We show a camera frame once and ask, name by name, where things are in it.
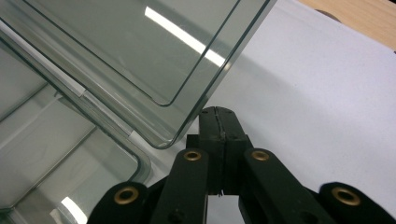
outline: plastic lid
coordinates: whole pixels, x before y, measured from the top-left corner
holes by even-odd
[[[5,23],[165,148],[199,113],[270,1],[3,2]]]

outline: brass insert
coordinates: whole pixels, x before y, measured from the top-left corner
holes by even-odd
[[[263,151],[254,151],[251,153],[251,156],[258,161],[267,161],[270,159],[270,156]]]
[[[127,204],[132,203],[139,196],[139,191],[134,187],[125,187],[117,191],[116,195],[114,195],[114,201],[117,204]]]
[[[201,153],[197,151],[188,151],[184,154],[184,159],[188,161],[198,161],[201,159]]]
[[[349,189],[336,187],[332,189],[332,196],[334,196],[334,198],[336,198],[341,203],[347,205],[357,206],[361,204],[361,199],[359,198],[359,196]]]

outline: wooden surface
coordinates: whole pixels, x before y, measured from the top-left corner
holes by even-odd
[[[389,0],[300,0],[396,50],[396,4]]]

